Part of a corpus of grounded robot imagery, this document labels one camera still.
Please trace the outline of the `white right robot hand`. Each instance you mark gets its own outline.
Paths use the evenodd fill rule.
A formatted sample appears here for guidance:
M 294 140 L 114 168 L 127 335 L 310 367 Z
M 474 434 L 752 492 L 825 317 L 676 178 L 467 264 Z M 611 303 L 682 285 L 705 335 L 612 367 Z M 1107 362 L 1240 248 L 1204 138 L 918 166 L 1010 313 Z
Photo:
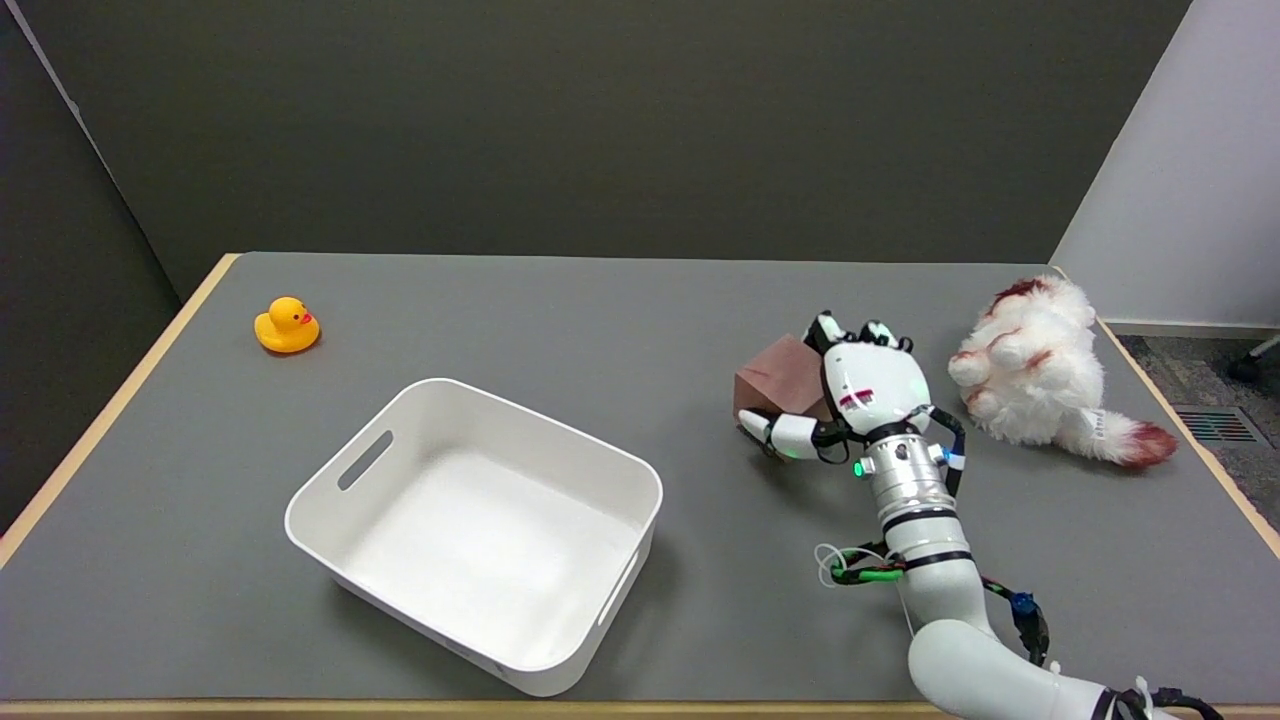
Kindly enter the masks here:
M 736 423 L 776 457 L 836 464 L 836 448 L 870 445 L 897 434 L 924 434 L 931 424 L 931 391 L 913 356 L 913 341 L 896 337 L 881 322 L 858 333 L 844 329 L 831 311 L 815 315 L 803 342 L 817 351 L 826 420 L 796 413 L 745 407 Z

